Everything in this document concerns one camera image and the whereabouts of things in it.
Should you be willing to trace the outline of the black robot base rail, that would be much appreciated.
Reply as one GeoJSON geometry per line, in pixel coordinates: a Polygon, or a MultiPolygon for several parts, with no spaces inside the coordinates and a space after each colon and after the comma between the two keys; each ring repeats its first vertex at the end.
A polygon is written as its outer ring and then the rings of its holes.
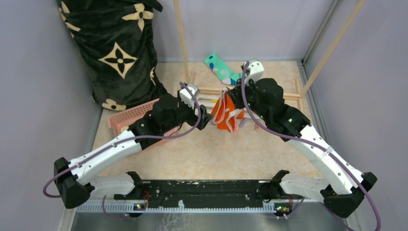
{"type": "Polygon", "coordinates": [[[116,200],[141,200],[148,208],[261,208],[264,202],[300,199],[269,180],[145,180],[116,200]]]}

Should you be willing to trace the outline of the orange underwear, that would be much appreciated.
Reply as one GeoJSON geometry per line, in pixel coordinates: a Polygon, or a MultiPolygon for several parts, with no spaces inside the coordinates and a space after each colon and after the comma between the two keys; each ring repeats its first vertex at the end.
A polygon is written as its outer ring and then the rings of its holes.
{"type": "Polygon", "coordinates": [[[244,119],[244,110],[235,107],[228,92],[228,88],[221,90],[221,95],[211,112],[211,122],[215,124],[219,130],[236,133],[239,129],[240,122],[244,119]]]}

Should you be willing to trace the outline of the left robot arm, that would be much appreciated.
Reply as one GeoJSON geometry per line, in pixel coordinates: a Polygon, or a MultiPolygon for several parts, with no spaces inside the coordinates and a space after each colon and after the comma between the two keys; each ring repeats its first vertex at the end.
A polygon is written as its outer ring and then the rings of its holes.
{"type": "Polygon", "coordinates": [[[114,163],[144,151],[162,140],[176,139],[181,134],[168,133],[187,123],[191,130],[202,130],[212,115],[195,97],[182,90],[178,96],[165,94],[155,101],[151,109],[99,148],[68,160],[64,157],[53,164],[51,180],[67,209],[81,206],[92,197],[112,195],[114,198],[139,199],[143,196],[143,181],[136,172],[118,177],[99,177],[98,174],[114,163]]]}

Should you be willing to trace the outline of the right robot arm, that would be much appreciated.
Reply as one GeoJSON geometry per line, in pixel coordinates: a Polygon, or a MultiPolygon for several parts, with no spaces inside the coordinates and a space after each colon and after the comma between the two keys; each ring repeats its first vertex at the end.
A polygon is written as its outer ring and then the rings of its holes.
{"type": "Polygon", "coordinates": [[[285,103],[283,88],[274,79],[237,84],[227,95],[235,108],[256,114],[268,132],[297,149],[323,176],[316,179],[280,170],[269,183],[273,196],[294,194],[317,200],[341,218],[359,207],[377,177],[359,171],[339,156],[299,109],[285,103]]]}

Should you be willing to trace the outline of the white multi-clip hanger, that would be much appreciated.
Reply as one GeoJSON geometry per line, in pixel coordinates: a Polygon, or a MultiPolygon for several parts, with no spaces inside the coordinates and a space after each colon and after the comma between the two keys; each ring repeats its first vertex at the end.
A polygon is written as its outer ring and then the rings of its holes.
{"type": "Polygon", "coordinates": [[[208,110],[212,110],[220,98],[220,93],[203,94],[199,93],[195,96],[199,105],[204,105],[208,110]]]}

